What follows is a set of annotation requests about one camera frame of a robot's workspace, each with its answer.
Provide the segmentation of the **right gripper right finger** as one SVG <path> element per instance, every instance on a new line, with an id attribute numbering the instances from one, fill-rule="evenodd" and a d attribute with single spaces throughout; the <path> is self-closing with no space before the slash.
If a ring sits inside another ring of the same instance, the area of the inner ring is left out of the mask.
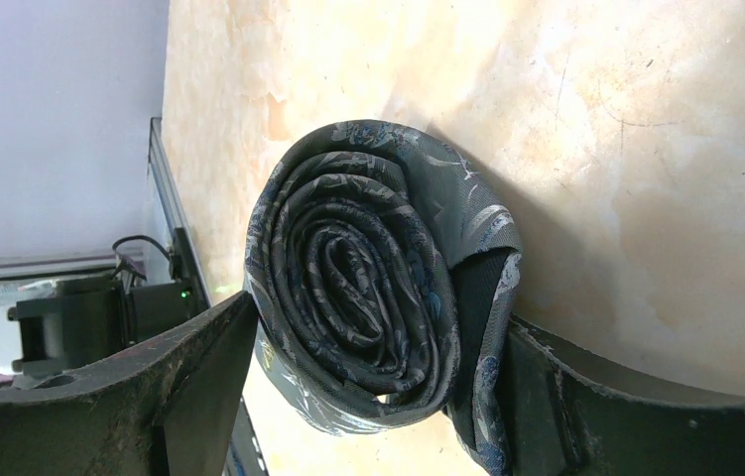
<path id="1" fill-rule="evenodd" d="M 517 317 L 500 405 L 516 475 L 745 475 L 745 397 L 630 369 Z"/>

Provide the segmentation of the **grey floral tie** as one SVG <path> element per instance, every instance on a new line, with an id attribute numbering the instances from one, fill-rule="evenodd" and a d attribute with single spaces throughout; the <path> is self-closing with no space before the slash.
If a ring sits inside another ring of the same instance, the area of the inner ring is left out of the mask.
<path id="1" fill-rule="evenodd" d="M 322 432 L 444 413 L 476 463 L 508 475 L 496 387 L 521 258 L 509 210 L 454 147 L 386 121 L 323 126 L 249 220 L 256 358 Z"/>

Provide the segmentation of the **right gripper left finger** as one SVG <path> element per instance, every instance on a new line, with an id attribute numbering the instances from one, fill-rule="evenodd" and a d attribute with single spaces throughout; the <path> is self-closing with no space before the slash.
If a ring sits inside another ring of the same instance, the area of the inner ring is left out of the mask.
<path id="1" fill-rule="evenodd" d="M 218 475 L 258 311 L 238 293 L 147 341 L 0 390 L 0 475 Z"/>

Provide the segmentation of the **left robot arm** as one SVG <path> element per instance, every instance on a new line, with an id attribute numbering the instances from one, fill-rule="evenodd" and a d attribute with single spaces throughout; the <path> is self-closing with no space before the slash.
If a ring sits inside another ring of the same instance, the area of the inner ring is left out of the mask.
<path id="1" fill-rule="evenodd" d="M 109 275 L 0 283 L 0 388 L 38 383 L 170 330 L 206 308 L 189 281 Z"/>

